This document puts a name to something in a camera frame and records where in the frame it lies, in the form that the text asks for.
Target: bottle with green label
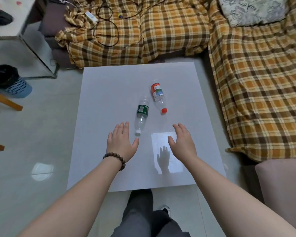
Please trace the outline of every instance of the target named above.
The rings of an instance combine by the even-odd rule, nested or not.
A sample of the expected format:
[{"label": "bottle with green label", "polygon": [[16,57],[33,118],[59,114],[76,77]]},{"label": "bottle with green label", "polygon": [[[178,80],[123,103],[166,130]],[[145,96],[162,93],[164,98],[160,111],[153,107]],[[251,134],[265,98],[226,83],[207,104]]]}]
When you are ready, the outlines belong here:
[{"label": "bottle with green label", "polygon": [[136,135],[140,135],[148,117],[149,111],[149,97],[144,96],[139,101],[139,105],[137,108],[137,115],[135,119],[135,128],[136,128]]}]

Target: beaded bracelet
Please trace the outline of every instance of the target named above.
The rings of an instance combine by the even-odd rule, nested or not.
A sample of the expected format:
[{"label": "beaded bracelet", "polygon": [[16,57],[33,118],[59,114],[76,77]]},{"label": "beaded bracelet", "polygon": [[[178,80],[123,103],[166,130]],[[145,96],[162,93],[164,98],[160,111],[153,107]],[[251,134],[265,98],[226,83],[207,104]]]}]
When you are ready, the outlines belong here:
[{"label": "beaded bracelet", "polygon": [[125,160],[123,159],[123,157],[121,157],[121,156],[118,155],[117,153],[109,152],[109,153],[106,153],[106,154],[103,156],[103,159],[104,159],[105,157],[108,157],[108,156],[114,156],[114,157],[116,157],[117,159],[120,159],[120,161],[122,162],[122,167],[120,168],[120,171],[125,169],[126,164],[125,164]]}]

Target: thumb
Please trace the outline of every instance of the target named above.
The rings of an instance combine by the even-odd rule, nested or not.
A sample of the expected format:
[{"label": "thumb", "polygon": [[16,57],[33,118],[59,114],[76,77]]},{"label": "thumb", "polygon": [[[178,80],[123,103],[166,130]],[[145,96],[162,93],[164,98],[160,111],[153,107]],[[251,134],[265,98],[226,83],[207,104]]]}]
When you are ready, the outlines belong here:
[{"label": "thumb", "polygon": [[135,152],[137,151],[139,145],[139,138],[136,138],[132,144],[132,148],[135,150]]},{"label": "thumb", "polygon": [[171,148],[171,150],[172,150],[172,148],[173,148],[174,145],[175,145],[175,142],[174,142],[172,136],[168,136],[168,143],[169,143],[169,146],[170,146],[170,148]]}]

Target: clear plastic bottle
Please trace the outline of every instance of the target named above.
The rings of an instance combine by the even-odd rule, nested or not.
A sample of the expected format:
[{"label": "clear plastic bottle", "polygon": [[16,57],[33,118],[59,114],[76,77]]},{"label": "clear plastic bottle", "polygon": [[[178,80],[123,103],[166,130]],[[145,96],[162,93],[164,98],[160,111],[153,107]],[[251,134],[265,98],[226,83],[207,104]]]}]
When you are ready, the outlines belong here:
[{"label": "clear plastic bottle", "polygon": [[154,80],[152,82],[151,92],[152,92],[153,97],[155,99],[155,105],[158,108],[158,110],[160,110],[162,114],[167,113],[168,109],[166,108],[166,99],[164,97],[164,93],[161,89],[161,86],[160,86],[158,80]]},{"label": "clear plastic bottle", "polygon": [[138,109],[137,109],[137,116],[135,119],[135,128],[136,128],[136,135],[140,135],[148,117],[149,111],[149,98],[144,96],[140,99]]}]

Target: person's left arm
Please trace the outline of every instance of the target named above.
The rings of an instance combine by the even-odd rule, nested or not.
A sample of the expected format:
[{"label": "person's left arm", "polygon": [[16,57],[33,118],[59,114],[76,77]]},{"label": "person's left arm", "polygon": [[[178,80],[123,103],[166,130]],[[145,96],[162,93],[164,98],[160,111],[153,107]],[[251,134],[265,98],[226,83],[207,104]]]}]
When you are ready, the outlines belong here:
[{"label": "person's left arm", "polygon": [[[136,153],[139,139],[129,142],[129,123],[116,125],[109,133],[106,152],[122,156],[125,162]],[[104,158],[88,175],[33,220],[19,237],[84,237],[90,232],[104,197],[122,163],[113,156]]]}]

